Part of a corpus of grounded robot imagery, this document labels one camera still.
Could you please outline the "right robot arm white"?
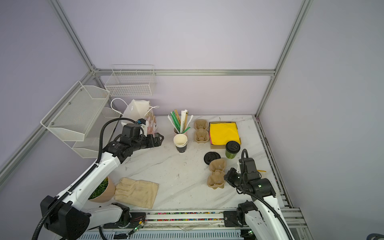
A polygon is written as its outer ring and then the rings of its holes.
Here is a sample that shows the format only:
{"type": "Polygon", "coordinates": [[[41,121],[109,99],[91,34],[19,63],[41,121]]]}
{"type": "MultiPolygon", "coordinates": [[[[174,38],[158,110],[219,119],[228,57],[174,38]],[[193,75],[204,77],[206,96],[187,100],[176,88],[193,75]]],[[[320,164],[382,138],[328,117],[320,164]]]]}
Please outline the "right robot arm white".
{"type": "Polygon", "coordinates": [[[231,168],[224,176],[238,194],[252,198],[238,204],[237,222],[249,227],[257,240],[293,240],[270,180],[262,178],[255,161],[247,155],[239,159],[239,167],[239,171],[231,168]]]}

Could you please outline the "black plastic cup lids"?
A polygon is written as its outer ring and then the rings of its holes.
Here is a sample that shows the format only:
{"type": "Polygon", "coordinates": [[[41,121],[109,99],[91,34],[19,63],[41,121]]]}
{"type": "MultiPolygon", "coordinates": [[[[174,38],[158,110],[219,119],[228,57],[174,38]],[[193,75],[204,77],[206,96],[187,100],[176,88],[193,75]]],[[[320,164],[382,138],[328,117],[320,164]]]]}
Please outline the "black plastic cup lids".
{"type": "Polygon", "coordinates": [[[214,160],[220,159],[221,156],[217,152],[208,152],[204,155],[204,162],[207,165],[210,165],[210,163],[214,160]]]}

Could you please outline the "pulp two-cup carrier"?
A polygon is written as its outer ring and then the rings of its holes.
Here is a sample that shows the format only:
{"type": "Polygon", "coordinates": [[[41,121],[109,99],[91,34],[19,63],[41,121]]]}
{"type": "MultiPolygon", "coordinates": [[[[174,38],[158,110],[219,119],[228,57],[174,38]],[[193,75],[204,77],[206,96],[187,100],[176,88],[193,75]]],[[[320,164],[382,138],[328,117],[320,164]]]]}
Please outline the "pulp two-cup carrier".
{"type": "Polygon", "coordinates": [[[211,171],[211,175],[207,179],[208,187],[214,190],[225,187],[226,181],[224,180],[224,176],[226,166],[227,162],[225,159],[216,159],[210,163],[209,170],[211,171]]]}

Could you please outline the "paper cups black sleeve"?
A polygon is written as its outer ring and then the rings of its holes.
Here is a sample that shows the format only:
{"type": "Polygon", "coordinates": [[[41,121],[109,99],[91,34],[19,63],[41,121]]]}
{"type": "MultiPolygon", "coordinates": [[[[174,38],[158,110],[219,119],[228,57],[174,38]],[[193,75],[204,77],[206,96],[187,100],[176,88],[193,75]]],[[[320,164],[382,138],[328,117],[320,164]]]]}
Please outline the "paper cups black sleeve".
{"type": "Polygon", "coordinates": [[[174,136],[174,145],[179,153],[184,153],[187,149],[188,137],[185,134],[177,134],[174,136]]]}

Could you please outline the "green paper cup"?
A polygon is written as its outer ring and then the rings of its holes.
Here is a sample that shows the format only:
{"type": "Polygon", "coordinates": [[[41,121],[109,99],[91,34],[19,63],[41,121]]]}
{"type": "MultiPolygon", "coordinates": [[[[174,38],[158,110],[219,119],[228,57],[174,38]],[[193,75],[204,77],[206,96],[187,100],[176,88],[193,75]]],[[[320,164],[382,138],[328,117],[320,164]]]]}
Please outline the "green paper cup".
{"type": "Polygon", "coordinates": [[[241,145],[236,141],[229,141],[226,144],[225,155],[228,159],[234,159],[241,149],[241,145]]]}

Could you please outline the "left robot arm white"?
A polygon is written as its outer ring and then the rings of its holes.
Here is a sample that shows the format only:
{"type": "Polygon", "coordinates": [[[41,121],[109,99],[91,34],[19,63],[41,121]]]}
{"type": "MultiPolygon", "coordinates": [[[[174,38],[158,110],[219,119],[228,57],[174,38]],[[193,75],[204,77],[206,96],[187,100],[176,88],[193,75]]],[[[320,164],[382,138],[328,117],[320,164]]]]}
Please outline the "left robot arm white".
{"type": "Polygon", "coordinates": [[[128,119],[120,135],[107,145],[99,144],[96,161],[76,181],[55,197],[42,200],[42,219],[32,238],[38,239],[42,228],[64,240],[77,240],[87,230],[100,229],[105,224],[129,226],[132,221],[129,207],[112,203],[85,211],[84,205],[108,175],[135,151],[159,147],[163,140],[164,136],[159,133],[145,135],[141,121],[128,119]]]}

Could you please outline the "cartoon animal paper gift bag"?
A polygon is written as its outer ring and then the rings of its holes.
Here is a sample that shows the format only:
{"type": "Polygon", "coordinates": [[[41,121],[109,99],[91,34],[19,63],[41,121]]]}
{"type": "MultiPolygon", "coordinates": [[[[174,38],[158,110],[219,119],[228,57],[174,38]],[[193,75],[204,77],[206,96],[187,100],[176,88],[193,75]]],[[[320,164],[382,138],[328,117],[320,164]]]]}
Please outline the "cartoon animal paper gift bag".
{"type": "Polygon", "coordinates": [[[129,104],[127,104],[121,98],[114,98],[111,102],[111,108],[115,112],[121,114],[123,118],[129,118],[135,122],[140,119],[144,119],[144,123],[141,125],[145,135],[153,135],[157,132],[158,127],[154,110],[158,109],[159,106],[152,106],[150,101],[132,100],[129,104]],[[114,101],[122,101],[126,105],[125,110],[120,112],[114,109],[112,106],[114,101]]]}

